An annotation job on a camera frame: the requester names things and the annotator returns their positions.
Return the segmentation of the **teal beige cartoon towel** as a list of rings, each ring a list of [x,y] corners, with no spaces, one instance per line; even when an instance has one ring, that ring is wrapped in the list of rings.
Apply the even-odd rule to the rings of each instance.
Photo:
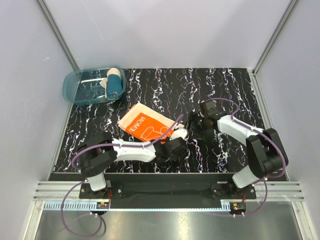
[[[121,72],[117,68],[110,68],[106,73],[106,77],[99,82],[104,88],[104,96],[106,98],[118,97],[122,92]]]

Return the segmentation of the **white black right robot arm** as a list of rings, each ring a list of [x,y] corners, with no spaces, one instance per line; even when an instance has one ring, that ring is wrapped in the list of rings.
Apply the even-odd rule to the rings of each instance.
[[[289,163],[288,157],[278,132],[273,128],[257,128],[225,112],[205,115],[192,112],[188,116],[187,129],[206,141],[209,140],[209,131],[216,130],[246,147],[248,165],[222,185],[220,197],[227,195],[239,198],[248,186],[267,178],[279,178],[285,174]]]

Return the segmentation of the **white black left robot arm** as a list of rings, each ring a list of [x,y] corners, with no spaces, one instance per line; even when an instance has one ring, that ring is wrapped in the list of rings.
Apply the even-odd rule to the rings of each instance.
[[[120,161],[139,161],[162,164],[177,161],[187,153],[188,133],[180,128],[170,137],[147,142],[129,142],[115,139],[109,132],[101,133],[81,144],[71,164],[79,168],[88,181],[90,192],[97,198],[108,193],[104,171],[111,164]]]

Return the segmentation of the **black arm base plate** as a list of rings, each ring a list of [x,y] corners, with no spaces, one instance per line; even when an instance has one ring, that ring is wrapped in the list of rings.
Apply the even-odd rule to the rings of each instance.
[[[214,200],[255,200],[252,185],[238,189],[231,173],[107,173],[106,188],[94,192],[88,183],[80,187],[81,199],[113,199],[131,196],[196,196]]]

